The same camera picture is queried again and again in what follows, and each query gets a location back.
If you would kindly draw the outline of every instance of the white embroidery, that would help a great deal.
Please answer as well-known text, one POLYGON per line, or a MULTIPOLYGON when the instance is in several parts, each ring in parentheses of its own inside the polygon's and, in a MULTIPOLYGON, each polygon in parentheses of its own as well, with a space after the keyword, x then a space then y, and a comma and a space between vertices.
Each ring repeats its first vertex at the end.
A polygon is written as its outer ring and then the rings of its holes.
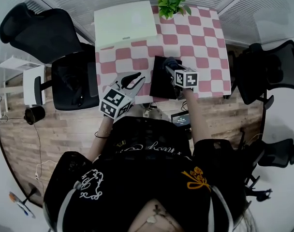
MULTIPOLYGON (((158 145, 158 143, 159 143, 158 141, 155 141, 151 146, 145 147, 145 149, 153 149, 153 150, 158 150, 158 151, 160 150, 160 151, 166 151, 166 152, 175 154, 174 153, 175 149, 171 148, 171 147, 158 147, 158 148, 156 148, 155 146, 158 145)), ((121 153, 124 151, 142 150, 142 149, 144 149, 143 145, 136 144, 130 148, 122 149, 122 150, 118 151, 117 153, 121 153)))
POLYGON ((188 160, 191 160, 189 157, 185 156, 185 158, 187 158, 188 160))
POLYGON ((91 185, 90 181, 93 180, 93 179, 98 180, 97 181, 98 185, 97 185, 97 187, 95 189, 95 195, 88 196, 87 192, 80 192, 80 198, 98 200, 99 197, 103 194, 101 191, 98 192, 98 188, 100 187, 100 183, 103 181, 103 173, 99 172, 96 169, 92 169, 89 172, 85 173, 81 178, 83 179, 83 182, 81 184, 81 189, 80 189, 81 191, 85 190, 85 189, 88 189, 90 187, 90 185, 91 185), (92 178, 87 177, 87 175, 90 172, 93 172, 93 174, 92 174, 93 177, 92 178))

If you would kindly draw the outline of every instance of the white laptop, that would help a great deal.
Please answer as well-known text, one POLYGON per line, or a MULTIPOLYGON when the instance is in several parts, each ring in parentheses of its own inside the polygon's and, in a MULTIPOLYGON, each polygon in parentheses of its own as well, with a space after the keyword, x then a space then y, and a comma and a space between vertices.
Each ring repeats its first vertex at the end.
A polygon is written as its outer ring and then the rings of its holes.
POLYGON ((97 50, 157 36, 149 1, 132 2, 94 12, 97 50))

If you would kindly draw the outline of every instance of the potted plant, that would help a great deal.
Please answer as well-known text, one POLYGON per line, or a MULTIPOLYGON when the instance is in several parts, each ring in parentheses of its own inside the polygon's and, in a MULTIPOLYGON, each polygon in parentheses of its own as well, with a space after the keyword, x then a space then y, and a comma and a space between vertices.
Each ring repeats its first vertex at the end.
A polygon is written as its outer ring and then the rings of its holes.
POLYGON ((185 11, 191 15, 191 9, 187 5, 180 6, 186 0, 158 0, 159 16, 167 20, 172 19, 174 14, 180 12, 184 15, 185 11))

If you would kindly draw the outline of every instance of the cable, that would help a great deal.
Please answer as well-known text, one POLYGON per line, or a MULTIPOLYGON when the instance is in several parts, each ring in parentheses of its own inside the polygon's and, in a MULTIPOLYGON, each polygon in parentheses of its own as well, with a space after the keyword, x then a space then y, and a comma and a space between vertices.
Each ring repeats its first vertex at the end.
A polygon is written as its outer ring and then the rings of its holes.
POLYGON ((47 162, 53 162, 54 164, 55 164, 55 168, 56 168, 56 165, 58 164, 57 162, 55 162, 55 161, 53 161, 53 160, 47 160, 47 161, 45 161, 45 162, 43 162, 43 163, 40 163, 40 164, 37 164, 36 165, 36 172, 35 172, 35 178, 38 180, 39 179, 39 176, 38 176, 38 174, 37 174, 37 169, 38 169, 38 167, 39 167, 39 165, 43 165, 43 164, 45 164, 45 163, 47 163, 47 162))
POLYGON ((256 135, 254 135, 246 144, 247 145, 249 145, 249 142, 252 140, 252 139, 254 139, 256 136, 258 136, 258 135, 263 135, 263 133, 258 133, 258 134, 256 134, 256 135))
POLYGON ((44 184, 39 179, 36 179, 36 180, 42 184, 42 190, 43 190, 43 195, 44 195, 45 194, 45 192, 44 192, 44 184))
POLYGON ((6 121, 5 122, 0 121, 1 123, 6 123, 9 119, 23 119, 23 118, 9 118, 7 115, 4 115, 4 116, 6 116, 7 118, 0 118, 0 119, 1 120, 5 120, 6 119, 6 121))
POLYGON ((187 105, 187 101, 184 101, 181 106, 181 111, 186 111, 185 105, 187 105))
POLYGON ((40 139, 40 136, 39 136, 39 132, 37 131, 37 129, 36 129, 36 133, 37 133, 37 136, 38 136, 38 138, 39 138, 39 142, 40 142, 40 149, 39 149, 39 151, 40 151, 40 165, 41 165, 41 175, 38 177, 38 178, 41 178, 41 176, 42 176, 42 153, 41 153, 41 139, 40 139))

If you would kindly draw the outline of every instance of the wrist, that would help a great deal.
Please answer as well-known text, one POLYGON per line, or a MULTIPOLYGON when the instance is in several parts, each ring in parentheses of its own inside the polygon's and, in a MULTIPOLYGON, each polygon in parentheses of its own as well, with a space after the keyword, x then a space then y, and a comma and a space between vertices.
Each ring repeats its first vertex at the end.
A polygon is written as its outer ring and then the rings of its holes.
POLYGON ((104 117, 102 123, 100 125, 99 131, 97 132, 97 136, 99 137, 107 137, 109 136, 114 120, 110 117, 104 117))
POLYGON ((189 97, 190 95, 193 94, 193 90, 191 88, 184 88, 182 90, 182 92, 183 92, 185 98, 187 98, 187 97, 189 97))
POLYGON ((110 132, 108 132, 108 131, 97 131, 96 133, 94 133, 94 135, 95 135, 97 138, 106 139, 106 138, 109 137, 110 132))

